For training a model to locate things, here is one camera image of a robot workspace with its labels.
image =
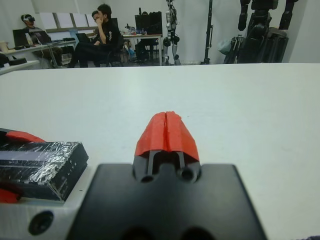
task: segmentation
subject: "white wall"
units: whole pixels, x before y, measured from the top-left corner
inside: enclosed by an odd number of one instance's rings
[[[80,14],[90,14],[104,3],[104,0],[76,0]]]
[[[146,12],[162,12],[163,35],[167,35],[165,0],[105,0],[111,6],[112,17],[118,18],[120,30],[125,29],[128,23],[135,26],[135,15],[139,7]],[[209,0],[175,0],[177,18],[180,23],[176,33],[180,37],[178,54],[183,62],[203,61],[205,57],[206,31],[208,22]],[[278,27],[285,9],[286,1],[279,1],[276,10],[271,10],[271,26]],[[224,39],[230,39],[240,34],[238,30],[239,15],[241,12],[240,0],[214,0],[212,24],[214,25],[212,49],[209,51],[211,63],[223,63],[225,56],[217,51],[217,44]]]
[[[10,48],[15,46],[12,30],[26,27],[21,21],[23,14],[34,16],[36,26],[44,28],[39,14],[35,13],[31,0],[0,0],[0,41],[8,42]]]
[[[31,0],[36,13],[76,13],[75,0]]]
[[[320,63],[320,0],[307,0],[290,63]]]

